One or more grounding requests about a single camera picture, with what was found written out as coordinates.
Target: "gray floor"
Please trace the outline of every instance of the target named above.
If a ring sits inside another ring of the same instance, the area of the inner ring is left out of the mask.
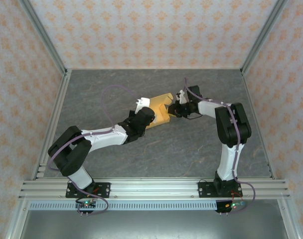
[[[257,200],[246,211],[30,211],[21,239],[287,239],[276,200]]]
[[[100,97],[109,85],[120,84],[138,97],[173,95],[189,85],[198,85],[203,97],[227,103],[241,102],[252,128],[238,165],[239,177],[270,177],[248,96],[239,70],[73,70],[60,114],[55,139],[69,126],[100,129],[111,124],[101,110]],[[136,107],[123,89],[111,89],[106,108],[115,123]],[[172,118],[148,129],[135,142],[91,152],[84,163],[93,177],[213,177],[221,156],[215,119]],[[61,177],[46,171],[45,177]]]

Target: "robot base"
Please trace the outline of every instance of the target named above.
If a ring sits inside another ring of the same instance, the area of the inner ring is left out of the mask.
[[[239,193],[242,196],[241,185],[235,180],[222,181],[217,172],[213,182],[198,183],[198,193],[200,198],[239,197],[237,194],[232,195],[232,192]]]
[[[111,183],[96,183],[92,182],[87,188],[84,189],[85,192],[91,193],[102,198],[109,198],[111,190]],[[67,184],[66,198],[93,198],[87,194],[81,193],[72,183]]]

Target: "black mounting plate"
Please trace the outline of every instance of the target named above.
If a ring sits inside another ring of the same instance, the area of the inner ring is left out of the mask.
[[[94,191],[95,192],[88,192],[102,198],[109,198],[110,197],[110,190],[111,190],[111,183],[94,183]],[[92,196],[88,196],[87,194],[81,193],[80,191],[75,188],[72,183],[67,183],[66,189],[66,198],[93,198]]]
[[[236,183],[237,185],[234,185],[234,187],[230,188],[235,193],[239,193],[242,196],[242,190],[238,190],[238,188],[241,189],[241,185]],[[224,195],[219,195],[213,182],[199,182],[198,183],[198,193],[200,198],[232,198],[231,190],[227,190]]]

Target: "yellow object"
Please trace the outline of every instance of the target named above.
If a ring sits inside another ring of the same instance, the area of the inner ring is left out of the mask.
[[[172,100],[173,96],[171,93],[151,98],[150,108],[155,112],[155,120],[146,128],[151,128],[169,122],[170,117],[165,105],[170,105]]]

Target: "wall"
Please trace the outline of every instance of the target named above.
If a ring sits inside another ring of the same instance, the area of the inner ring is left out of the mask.
[[[32,0],[68,68],[240,68],[276,0]]]
[[[31,179],[60,80],[18,0],[0,0],[0,239]]]
[[[246,74],[277,177],[286,178],[303,226],[303,0],[289,0]]]

